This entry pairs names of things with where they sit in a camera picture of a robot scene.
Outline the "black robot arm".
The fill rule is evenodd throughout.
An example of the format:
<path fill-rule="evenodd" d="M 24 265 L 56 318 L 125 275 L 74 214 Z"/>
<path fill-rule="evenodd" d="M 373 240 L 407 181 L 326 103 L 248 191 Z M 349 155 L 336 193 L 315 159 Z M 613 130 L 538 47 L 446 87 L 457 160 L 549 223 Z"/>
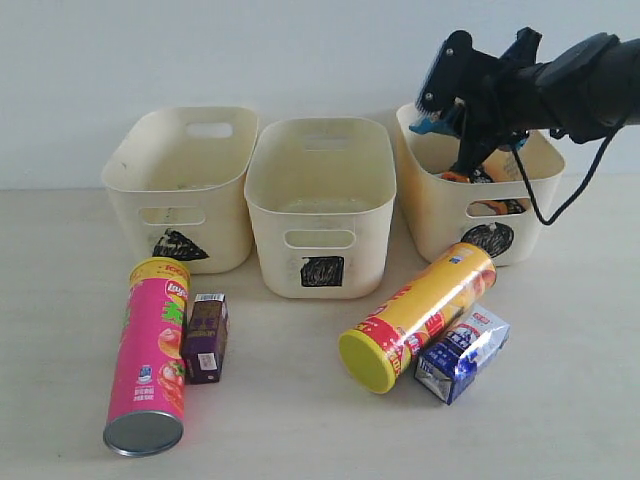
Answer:
<path fill-rule="evenodd" d="M 584 144 L 605 137 L 616 123 L 639 121 L 638 40 L 601 32 L 538 63 L 541 36 L 529 28 L 500 57 L 475 50 L 465 30 L 449 39 L 463 59 L 455 82 L 465 103 L 456 173 L 469 174 L 525 131 L 555 129 Z"/>

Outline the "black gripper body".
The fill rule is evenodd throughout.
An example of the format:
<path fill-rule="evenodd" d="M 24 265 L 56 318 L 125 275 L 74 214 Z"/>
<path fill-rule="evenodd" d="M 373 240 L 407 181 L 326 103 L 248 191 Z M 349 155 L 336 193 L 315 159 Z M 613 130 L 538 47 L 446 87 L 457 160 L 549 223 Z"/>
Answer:
<path fill-rule="evenodd" d="M 513 129 L 506 125 L 503 113 L 507 101 L 498 89 L 515 72 L 535 63 L 542 34 L 530 27 L 517 31 L 516 39 L 499 57 L 476 50 L 472 36 L 456 30 L 449 36 L 453 56 L 461 63 L 455 96 L 463 101 L 458 116 L 459 150 L 451 170 L 469 175 L 502 145 L 510 143 Z"/>

